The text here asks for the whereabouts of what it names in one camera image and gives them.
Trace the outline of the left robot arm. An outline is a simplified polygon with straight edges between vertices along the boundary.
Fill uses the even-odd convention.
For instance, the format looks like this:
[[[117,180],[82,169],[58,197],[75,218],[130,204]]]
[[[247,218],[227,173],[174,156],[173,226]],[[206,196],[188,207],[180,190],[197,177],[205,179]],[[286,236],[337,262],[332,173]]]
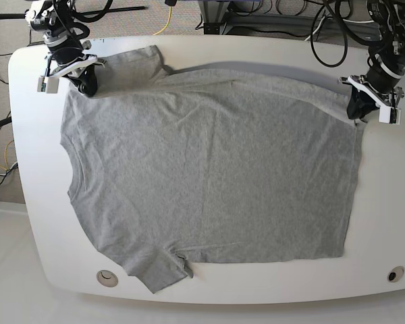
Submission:
[[[405,76],[405,1],[367,1],[367,11],[379,27],[380,40],[367,41],[355,35],[340,15],[340,2],[335,2],[341,30],[367,46],[369,53],[365,75],[341,78],[342,83],[352,87],[347,115],[349,119],[363,119],[378,110],[381,123],[399,124],[398,104],[404,98],[398,83]]]

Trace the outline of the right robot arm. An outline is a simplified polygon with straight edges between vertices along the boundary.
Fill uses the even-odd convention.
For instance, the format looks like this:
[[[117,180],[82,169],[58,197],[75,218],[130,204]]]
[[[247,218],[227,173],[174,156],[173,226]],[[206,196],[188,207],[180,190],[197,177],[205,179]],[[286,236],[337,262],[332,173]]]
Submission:
[[[48,48],[45,72],[38,78],[37,91],[56,94],[59,81],[69,80],[77,90],[93,97],[98,91],[95,68],[105,60],[88,51],[90,30],[76,22],[71,1],[33,1],[25,13],[31,30],[43,34]]]

